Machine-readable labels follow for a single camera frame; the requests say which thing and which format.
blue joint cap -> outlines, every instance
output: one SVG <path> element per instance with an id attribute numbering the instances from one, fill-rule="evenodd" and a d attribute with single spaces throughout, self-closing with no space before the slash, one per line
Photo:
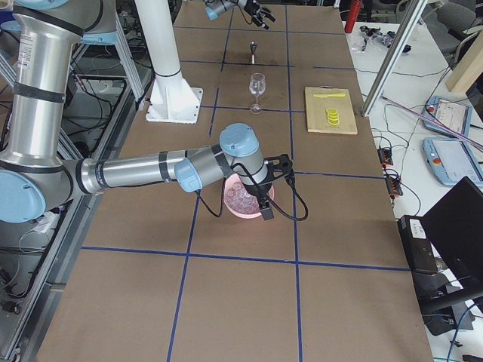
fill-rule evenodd
<path id="1" fill-rule="evenodd" d="M 81 43 L 89 45 L 114 45 L 117 40 L 116 32 L 87 33 L 82 37 Z"/>
<path id="2" fill-rule="evenodd" d="M 25 222 L 45 212 L 45 198 L 38 187 L 19 173 L 0 170 L 0 220 Z"/>
<path id="3" fill-rule="evenodd" d="M 33 10 L 50 10 L 66 4 L 69 0 L 16 0 L 18 4 Z"/>
<path id="4" fill-rule="evenodd" d="M 247 157 L 258 151 L 260 144 L 250 126 L 234 123 L 221 132 L 220 147 L 230 156 Z"/>
<path id="5" fill-rule="evenodd" d="M 188 158 L 174 165 L 174 174 L 181 188 L 186 192 L 193 192 L 203 188 L 202 179 Z"/>
<path id="6" fill-rule="evenodd" d="M 4 23 L 2 23 L 0 25 L 0 28 L 2 28 L 2 30 L 7 30 L 9 32 L 21 32 L 22 31 L 22 26 L 16 20 L 5 21 Z"/>
<path id="7" fill-rule="evenodd" d="M 206 7 L 205 13 L 211 21 L 218 19 L 218 14 L 212 8 Z"/>

table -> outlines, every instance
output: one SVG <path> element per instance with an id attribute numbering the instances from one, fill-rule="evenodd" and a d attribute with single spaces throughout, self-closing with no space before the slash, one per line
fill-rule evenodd
<path id="1" fill-rule="evenodd" d="M 363 25 L 368 24 L 356 23 L 354 33 L 347 36 L 349 44 L 357 43 L 359 37 L 357 29 Z M 397 24 L 372 23 L 370 24 L 370 27 L 380 27 L 381 32 L 383 33 L 388 31 L 397 32 L 398 29 Z M 428 29 L 424 25 L 417 25 L 415 33 L 408 44 L 412 47 L 411 52 L 401 56 L 394 72 L 426 75 L 446 69 L 448 66 L 445 58 L 439 51 Z M 363 94 L 368 94 L 371 85 L 376 78 L 376 74 L 367 71 L 376 72 L 379 69 L 383 62 L 383 58 L 386 55 L 386 51 L 383 47 L 370 44 L 364 53 L 352 51 L 351 55 L 354 67 L 358 72 L 358 81 L 361 86 L 361 92 Z M 384 88 L 384 95 L 408 107 L 421 105 L 416 107 L 416 110 L 420 112 L 423 109 L 423 104 L 426 102 L 444 73 L 445 72 L 440 72 L 423 78 L 392 74 Z M 450 75 L 451 72 L 445 76 L 445 80 Z M 467 100 L 467 95 L 451 93 L 446 88 L 445 81 L 442 81 L 437 87 L 435 95 L 450 100 L 464 100 L 463 103 L 471 105 L 470 101 Z M 402 137 L 405 140 L 410 140 L 406 156 L 405 149 L 402 147 L 393 149 L 393 169 L 397 170 L 399 173 L 402 171 L 402 182 L 407 187 L 414 190 L 421 200 L 421 203 L 419 204 L 416 196 L 413 195 L 407 187 L 403 186 L 404 196 L 396 198 L 394 214 L 396 218 L 405 214 L 413 215 L 418 208 L 420 208 L 418 214 L 421 216 L 449 191 L 448 187 L 441 185 L 434 177 L 432 171 L 429 169 L 429 165 L 426 163 L 426 156 L 423 154 L 422 149 L 422 143 L 425 138 L 443 136 L 426 129 L 420 122 L 417 122 L 417 117 L 410 115 L 406 111 L 397 109 L 394 106 L 386 107 L 386 104 L 387 103 L 384 101 L 378 100 L 373 112 L 370 114 L 369 119 L 371 120 L 373 134 L 375 137 L 383 136 L 387 138 L 393 145 L 405 145 L 405 142 L 399 137 Z M 474 110 L 472 112 L 471 123 L 481 126 L 481 119 Z M 483 141 L 483 134 L 480 130 L 472 128 L 469 132 L 469 137 L 480 143 Z M 379 146 L 380 139 L 375 138 L 374 140 L 376 145 Z M 382 147 L 388 146 L 385 140 L 381 142 L 381 145 Z M 483 154 L 474 148 L 473 153 L 479 161 L 483 159 Z M 445 274 L 450 281 L 455 279 L 450 271 L 446 271 Z M 481 315 L 476 308 L 474 308 L 472 312 Z M 474 322 L 474 328 L 475 331 L 462 331 L 458 335 L 458 341 L 462 342 L 464 346 L 462 348 L 454 349 L 452 354 L 453 358 L 461 360 L 462 354 L 474 354 L 476 356 L 483 355 L 483 342 L 481 340 L 481 335 L 483 335 L 483 320 L 477 318 Z M 428 331 L 428 338 L 434 356 L 446 358 L 449 348 L 448 341 L 451 341 L 453 334 L 454 331 L 450 331 L 444 335 L 434 337 Z"/>
<path id="2" fill-rule="evenodd" d="M 265 156 L 293 158 L 311 216 L 214 219 L 175 184 L 109 190 L 38 361 L 432 360 L 369 121 L 356 116 L 357 136 L 306 132 L 305 86 L 362 106 L 338 11 L 271 6 L 266 32 L 238 9 L 210 23 L 203 6 L 183 3 L 175 23 L 183 74 L 204 88 L 197 125 L 148 124 L 144 109 L 122 156 L 213 144 L 243 121 Z M 248 111 L 253 72 L 262 115 Z M 202 195 L 216 205 L 220 183 Z M 300 211 L 281 183 L 275 200 Z"/>

cable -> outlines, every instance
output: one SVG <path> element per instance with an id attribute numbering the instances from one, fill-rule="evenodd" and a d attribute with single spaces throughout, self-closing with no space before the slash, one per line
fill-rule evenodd
<path id="1" fill-rule="evenodd" d="M 439 357 L 433 357 L 434 360 L 446 360 L 449 362 L 459 362 L 458 360 L 448 360 L 447 358 L 439 358 Z"/>
<path id="2" fill-rule="evenodd" d="M 408 77 L 417 77 L 417 78 L 424 78 L 424 77 L 429 77 L 430 75 L 437 75 L 441 72 L 444 72 L 446 69 L 448 69 L 449 66 L 447 66 L 446 68 L 444 69 L 441 69 L 439 72 L 435 72 L 435 73 L 428 73 L 428 74 L 423 74 L 423 75 L 418 75 L 418 74 L 411 74 L 411 73 L 400 73 L 400 72 L 391 72 L 391 74 L 396 74 L 396 75 L 406 75 Z M 357 69 L 357 68 L 354 68 L 356 70 L 356 72 L 360 72 L 360 73 L 372 73 L 372 74 L 378 74 L 379 72 L 374 72 L 372 70 L 362 70 L 362 69 Z"/>
<path id="3" fill-rule="evenodd" d="M 114 66 L 110 66 L 109 68 L 94 68 L 94 69 L 90 69 L 90 70 L 88 70 L 88 72 L 87 72 L 87 73 L 85 73 L 85 74 L 89 74 L 89 73 L 91 73 L 91 72 L 93 72 L 93 71 L 95 70 L 95 71 L 97 72 L 97 74 L 99 75 L 99 71 L 100 71 L 100 70 L 110 70 L 110 69 L 114 69 L 114 68 L 116 68 L 116 67 L 118 67 L 118 66 L 121 66 L 121 65 L 122 65 L 122 64 L 118 63 L 118 64 L 115 64 Z"/>
<path id="4" fill-rule="evenodd" d="M 237 0 L 236 4 L 237 4 L 237 6 L 238 6 L 238 9 L 240 9 L 240 13 L 241 13 L 241 15 L 243 16 L 243 20 L 246 22 L 246 24 L 248 24 L 248 25 L 253 24 L 253 23 L 254 23 L 253 16 L 251 16 L 251 18 L 250 18 L 250 23 L 249 23 L 249 22 L 248 22 L 248 20 L 247 20 L 247 18 L 245 17 L 245 14 L 243 14 L 243 9 L 242 9 L 242 7 L 240 6 L 240 1 L 239 1 L 239 0 Z"/>
<path id="5" fill-rule="evenodd" d="M 307 219 L 307 217 L 309 217 L 309 208 L 307 207 L 307 204 L 305 203 L 305 201 L 300 197 L 300 195 L 297 193 L 297 190 L 295 189 L 295 177 L 293 176 L 293 171 L 291 171 L 292 173 L 292 177 L 290 176 L 287 176 L 285 177 L 285 181 L 287 182 L 287 184 L 290 186 L 290 188 L 292 189 L 292 192 L 294 193 L 295 197 L 300 201 L 300 203 L 302 204 L 303 206 L 303 209 L 304 209 L 304 215 L 302 217 L 296 217 L 296 216 L 292 216 L 292 215 L 289 215 L 288 213 L 286 213 L 285 211 L 283 211 L 283 209 L 280 208 L 280 206 L 278 206 L 271 198 L 270 196 L 268 195 L 268 192 L 265 192 L 262 190 L 262 188 L 260 187 L 260 185 L 257 183 L 257 181 L 255 181 L 255 179 L 253 178 L 253 176 L 250 174 L 250 172 L 247 170 L 247 168 L 243 165 L 243 164 L 240 164 L 240 163 L 237 163 L 237 164 L 234 164 L 231 166 L 232 170 L 235 169 L 236 167 L 241 167 L 243 172 L 245 172 L 245 176 L 247 176 L 250 181 L 253 183 L 253 185 L 257 188 L 258 192 L 266 197 L 266 199 L 268 200 L 268 202 L 283 216 L 285 216 L 287 219 L 290 219 L 292 221 L 304 221 L 305 219 Z"/>
<path id="6" fill-rule="evenodd" d="M 5 145 L 5 140 L 7 138 L 8 123 L 10 122 L 11 114 L 12 108 L 10 108 L 7 115 L 5 116 L 5 122 L 2 127 L 2 135 L 0 136 L 0 151 L 3 151 L 7 147 L 7 145 Z"/>
<path id="7" fill-rule="evenodd" d="M 0 253 L 3 253 L 5 255 L 8 255 L 10 256 L 12 259 L 15 259 L 15 261 L 17 262 L 17 270 L 15 271 L 15 274 L 13 277 L 10 278 L 10 281 L 5 281 L 6 284 L 3 286 L 4 289 L 7 289 L 9 286 L 12 285 L 12 283 L 14 282 L 15 278 L 18 276 L 19 272 L 20 272 L 20 260 L 19 258 L 14 258 L 11 254 L 9 253 L 6 253 L 5 251 L 3 250 L 0 250 Z"/>
<path id="8" fill-rule="evenodd" d="M 42 253 L 42 252 L 44 252 L 47 247 L 40 247 L 38 249 L 32 249 L 32 250 L 24 250 L 24 249 L 22 249 L 22 240 L 27 235 L 31 235 L 31 234 L 37 234 L 37 235 L 38 234 L 42 234 L 47 239 L 47 243 L 50 243 L 51 242 L 51 239 L 44 232 L 36 232 L 35 230 L 29 230 L 29 231 L 23 233 L 23 235 L 20 236 L 20 238 L 18 239 L 18 250 L 20 250 L 20 252 L 23 253 L 23 254 L 32 254 L 32 253 Z"/>
<path id="9" fill-rule="evenodd" d="M 409 188 L 409 187 L 407 187 L 407 186 L 406 186 L 404 183 L 401 183 L 401 186 L 404 186 L 406 189 L 408 189 L 409 191 L 411 191 L 411 192 L 412 192 L 412 194 L 413 194 L 414 196 L 416 196 L 416 198 L 417 198 L 417 202 L 419 203 L 419 205 L 418 205 L 418 207 L 417 207 L 417 211 L 416 211 L 416 213 L 415 213 L 414 215 L 415 215 L 415 216 L 417 216 L 417 214 L 418 214 L 418 213 L 420 213 L 420 211 L 421 211 L 421 206 L 422 206 L 422 203 L 421 203 L 421 199 L 420 199 L 420 197 L 417 195 L 417 193 L 416 193 L 416 192 L 414 192 L 414 191 L 413 191 L 413 189 L 410 189 L 410 188 Z"/>
<path id="10" fill-rule="evenodd" d="M 13 33 L 9 32 L 8 30 L 3 30 L 3 29 L 1 30 L 1 32 L 2 32 L 1 34 L 5 33 L 5 34 L 9 35 L 10 37 L 12 37 L 13 40 L 15 40 L 18 44 L 20 44 L 20 39 L 17 36 L 15 36 Z"/>
<path id="11" fill-rule="evenodd" d="M 223 184 L 221 186 L 220 211 L 218 213 L 215 213 L 208 206 L 205 200 L 203 200 L 202 193 L 200 192 L 200 190 L 195 191 L 196 197 L 203 203 L 203 205 L 206 207 L 206 210 L 208 210 L 208 212 L 216 218 L 220 218 L 223 215 L 223 198 L 225 196 L 225 184 L 226 184 L 226 179 L 223 179 Z"/>
<path id="12" fill-rule="evenodd" d="M 472 308 L 474 308 L 474 307 L 476 307 L 477 305 L 479 305 L 479 304 L 480 304 L 479 302 L 477 302 L 477 303 L 473 303 L 473 304 L 472 304 L 470 307 L 468 307 L 468 308 L 467 308 L 467 309 L 464 311 L 463 315 L 461 315 L 461 318 L 460 318 L 460 320 L 458 321 L 458 325 L 457 325 L 457 327 L 456 327 L 456 330 L 454 331 L 454 336 L 453 336 L 453 339 L 451 340 L 450 349 L 449 349 L 449 351 L 448 351 L 448 356 L 446 357 L 446 362 L 450 362 L 450 361 L 451 361 L 451 359 L 450 359 L 450 357 L 451 357 L 451 351 L 453 351 L 454 343 L 456 342 L 456 337 L 458 336 L 458 332 L 460 331 L 461 324 L 462 324 L 463 320 L 464 320 L 464 319 L 465 319 L 465 317 L 468 315 L 469 311 L 470 311 Z"/>

white pillar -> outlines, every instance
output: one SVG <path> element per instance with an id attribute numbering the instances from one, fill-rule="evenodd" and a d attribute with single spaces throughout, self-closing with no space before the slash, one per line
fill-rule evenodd
<path id="1" fill-rule="evenodd" d="M 155 70 L 148 121 L 196 123 L 203 90 L 181 73 L 168 0 L 135 0 Z"/>

red bottle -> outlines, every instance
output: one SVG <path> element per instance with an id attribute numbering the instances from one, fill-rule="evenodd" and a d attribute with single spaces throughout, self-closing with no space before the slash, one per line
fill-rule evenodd
<path id="1" fill-rule="evenodd" d="M 361 6 L 362 0 L 352 0 L 352 3 L 350 4 L 349 16 L 347 17 L 346 21 L 346 27 L 344 28 L 344 31 L 347 34 L 350 34 L 352 29 L 354 29 L 354 23 L 357 20 Z"/>

